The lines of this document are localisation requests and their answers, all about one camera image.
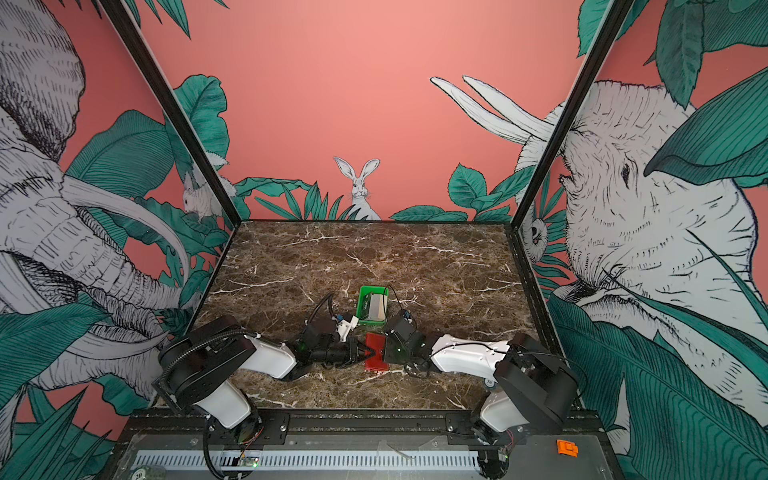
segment green tray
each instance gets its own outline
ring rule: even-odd
[[[364,312],[362,311],[362,301],[369,293],[381,293],[382,295],[389,296],[389,289],[385,286],[361,286],[360,296],[357,299],[357,318],[362,319]],[[385,325],[386,320],[360,320],[360,325]]]

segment rabbit illustration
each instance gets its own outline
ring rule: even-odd
[[[206,152],[206,155],[214,170],[219,170],[227,164],[227,161],[219,155],[211,152]],[[193,180],[194,183],[199,185],[199,188],[194,187]],[[230,197],[237,195],[237,190],[231,182],[221,177],[221,175],[219,175],[219,180],[221,180],[227,195]],[[210,215],[221,217],[223,214],[219,200],[214,196],[214,191],[207,186],[203,172],[200,171],[196,164],[193,164],[191,175],[189,172],[184,175],[184,211],[187,213],[194,212],[200,218],[209,217]]]
[[[373,173],[381,163],[378,158],[366,162],[362,168],[360,176],[355,175],[355,169],[352,165],[346,163],[341,158],[334,157],[333,160],[339,165],[341,173],[352,181],[352,209],[350,212],[358,210],[355,220],[381,220],[381,217],[368,205],[368,189],[366,188],[366,177]]]

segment brown marble surface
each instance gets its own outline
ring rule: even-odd
[[[353,313],[363,285],[392,285],[425,333],[484,341],[516,332],[536,337],[500,225],[244,223],[196,326],[229,313],[268,338],[288,339],[326,293],[336,294],[336,312]],[[364,339],[371,329],[354,333]],[[265,407],[472,409],[485,394],[474,376],[417,379],[400,366],[378,374],[363,367],[314,366],[288,383],[240,370],[232,381]]]

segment animal eye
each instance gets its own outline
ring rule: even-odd
[[[624,179],[624,185],[629,188],[629,165],[624,164],[624,166],[621,168],[621,178]]]

